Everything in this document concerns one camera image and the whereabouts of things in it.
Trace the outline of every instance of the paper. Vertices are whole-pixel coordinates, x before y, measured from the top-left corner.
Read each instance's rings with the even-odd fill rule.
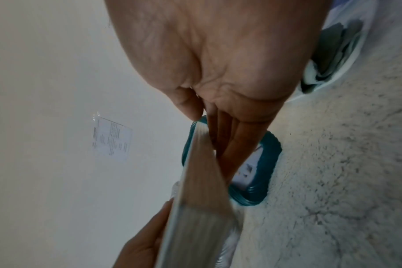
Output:
[[[94,121],[93,148],[116,160],[127,160],[132,130],[99,116]]]

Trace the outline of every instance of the marble surface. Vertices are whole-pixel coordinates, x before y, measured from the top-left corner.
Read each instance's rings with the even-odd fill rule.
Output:
[[[269,195],[234,268],[402,268],[402,1],[381,1],[353,67],[287,103]]]

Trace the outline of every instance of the thick book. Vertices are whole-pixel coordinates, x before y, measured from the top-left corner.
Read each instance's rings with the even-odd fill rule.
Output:
[[[235,225],[208,127],[197,123],[155,268],[213,268]]]

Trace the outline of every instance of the human hand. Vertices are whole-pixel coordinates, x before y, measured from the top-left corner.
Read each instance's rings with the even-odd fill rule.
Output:
[[[190,119],[207,112],[229,182],[294,91],[330,0],[106,0],[139,74]]]
[[[113,268],[154,267],[172,203],[172,200],[167,201],[147,225],[135,237],[127,241]]]

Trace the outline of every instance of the white wall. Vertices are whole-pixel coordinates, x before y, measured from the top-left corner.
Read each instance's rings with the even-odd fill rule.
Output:
[[[181,173],[190,127],[123,53],[101,0],[0,1],[0,267],[108,267]],[[94,154],[93,113],[133,130]]]

